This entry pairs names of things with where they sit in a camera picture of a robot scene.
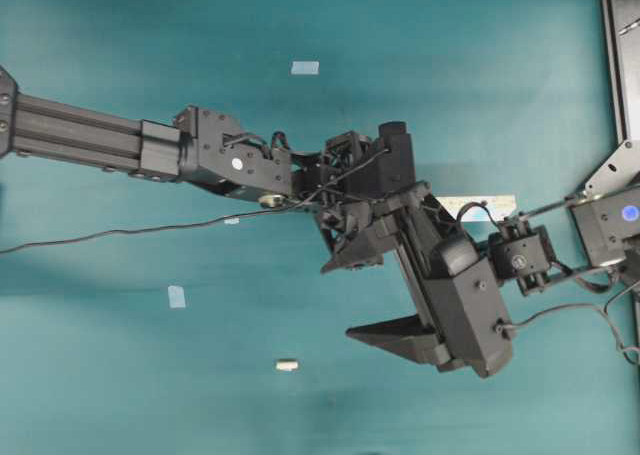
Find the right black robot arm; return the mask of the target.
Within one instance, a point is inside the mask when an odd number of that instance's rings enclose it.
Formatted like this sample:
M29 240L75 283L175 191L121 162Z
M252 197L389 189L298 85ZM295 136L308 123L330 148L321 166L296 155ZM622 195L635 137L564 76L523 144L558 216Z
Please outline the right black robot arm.
M566 198L560 208L581 262L565 263L555 231L524 212L498 222L477 241L417 183L385 199L346 205L341 241L332 262L357 269L393 253L415 311L410 316L350 328L348 336L442 372L468 367L480 377L500 371L522 329L501 295L514 282L523 295L564 282L593 292L610 290L627 276L625 263L639 252L639 221L631 210L637 188Z

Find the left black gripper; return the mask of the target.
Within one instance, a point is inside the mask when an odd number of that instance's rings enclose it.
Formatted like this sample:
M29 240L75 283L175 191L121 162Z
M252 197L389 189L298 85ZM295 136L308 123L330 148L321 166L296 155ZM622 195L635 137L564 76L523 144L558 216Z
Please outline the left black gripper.
M430 186L416 179L411 135L381 130L330 139L309 179L317 227L330 259L320 272L384 264L384 253L430 253Z

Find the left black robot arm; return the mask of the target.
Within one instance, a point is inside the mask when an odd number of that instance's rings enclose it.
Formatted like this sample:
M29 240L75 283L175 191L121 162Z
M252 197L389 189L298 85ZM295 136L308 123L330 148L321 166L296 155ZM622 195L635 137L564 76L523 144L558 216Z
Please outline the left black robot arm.
M283 132L264 139L225 113L189 106L168 125L131 120L25 95L3 73L1 150L186 182L258 203L263 214L310 212L331 254L328 270L378 264L392 250L416 269L437 240L402 122L382 124L376 138L349 131L299 152Z

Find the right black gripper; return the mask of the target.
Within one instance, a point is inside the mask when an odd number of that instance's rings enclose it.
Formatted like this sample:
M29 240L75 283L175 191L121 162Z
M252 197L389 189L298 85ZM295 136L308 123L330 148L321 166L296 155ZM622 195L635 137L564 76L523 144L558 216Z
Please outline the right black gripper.
M395 252L416 312L347 337L440 370L495 367L495 276L487 258L417 184L372 208L369 246Z

